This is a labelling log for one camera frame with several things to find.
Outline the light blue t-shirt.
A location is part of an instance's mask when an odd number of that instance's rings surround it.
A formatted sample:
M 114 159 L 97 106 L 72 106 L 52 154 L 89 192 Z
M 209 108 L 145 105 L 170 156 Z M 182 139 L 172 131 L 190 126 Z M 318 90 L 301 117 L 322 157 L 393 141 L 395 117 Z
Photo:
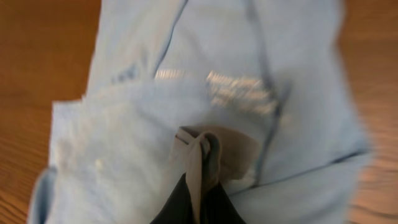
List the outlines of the light blue t-shirt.
M 345 223 L 370 155 L 343 3 L 102 1 L 88 86 L 52 108 L 29 223 L 150 223 L 183 174 L 246 223 Z

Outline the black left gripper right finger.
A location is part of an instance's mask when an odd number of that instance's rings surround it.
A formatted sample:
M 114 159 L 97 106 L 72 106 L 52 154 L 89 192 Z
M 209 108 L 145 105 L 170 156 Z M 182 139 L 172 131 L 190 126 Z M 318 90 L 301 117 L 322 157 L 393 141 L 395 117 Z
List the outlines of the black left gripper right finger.
M 221 184 L 208 191 L 201 201 L 201 224 L 246 224 Z

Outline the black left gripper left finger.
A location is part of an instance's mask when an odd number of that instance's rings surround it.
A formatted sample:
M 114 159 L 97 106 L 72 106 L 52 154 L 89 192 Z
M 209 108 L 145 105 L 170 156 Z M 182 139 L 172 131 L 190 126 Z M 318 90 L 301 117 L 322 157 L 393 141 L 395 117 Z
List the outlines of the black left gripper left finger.
M 185 176 L 185 174 L 181 176 L 165 205 L 150 224 L 194 223 L 192 202 Z

